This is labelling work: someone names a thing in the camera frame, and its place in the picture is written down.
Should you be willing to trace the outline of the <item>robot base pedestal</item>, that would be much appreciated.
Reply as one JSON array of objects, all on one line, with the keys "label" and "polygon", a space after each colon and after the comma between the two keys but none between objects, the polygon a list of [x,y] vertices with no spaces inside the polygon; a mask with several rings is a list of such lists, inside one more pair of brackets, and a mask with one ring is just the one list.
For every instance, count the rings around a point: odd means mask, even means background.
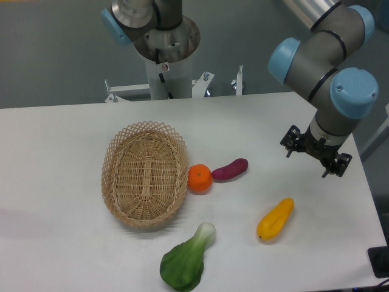
[{"label": "robot base pedestal", "polygon": [[201,34],[182,1],[113,1],[102,21],[121,45],[132,44],[145,63],[153,100],[192,97],[192,58]]}]

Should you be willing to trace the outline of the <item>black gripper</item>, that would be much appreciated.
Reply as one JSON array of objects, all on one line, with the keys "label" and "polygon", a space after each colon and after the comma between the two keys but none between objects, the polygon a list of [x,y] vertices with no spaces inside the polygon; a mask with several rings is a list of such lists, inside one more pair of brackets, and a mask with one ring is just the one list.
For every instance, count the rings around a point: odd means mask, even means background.
[{"label": "black gripper", "polygon": [[322,178],[328,175],[342,177],[353,158],[350,154],[338,153],[340,145],[326,145],[325,138],[316,140],[310,131],[303,134],[295,125],[290,127],[280,144],[287,150],[287,158],[293,152],[305,151],[308,155],[318,159],[325,168]]}]

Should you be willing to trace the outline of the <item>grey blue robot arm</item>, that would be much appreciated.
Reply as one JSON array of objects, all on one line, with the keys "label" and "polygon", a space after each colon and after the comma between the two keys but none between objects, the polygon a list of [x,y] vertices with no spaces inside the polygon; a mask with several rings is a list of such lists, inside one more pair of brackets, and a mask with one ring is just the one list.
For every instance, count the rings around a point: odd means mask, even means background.
[{"label": "grey blue robot arm", "polygon": [[316,158],[326,174],[342,176],[352,157],[339,149],[369,115],[379,85],[368,71],[339,65],[370,39],[374,18],[368,9],[341,1],[286,1],[286,6],[312,37],[282,41],[270,56],[268,70],[316,113],[305,132],[291,126],[281,145],[289,153]]}]

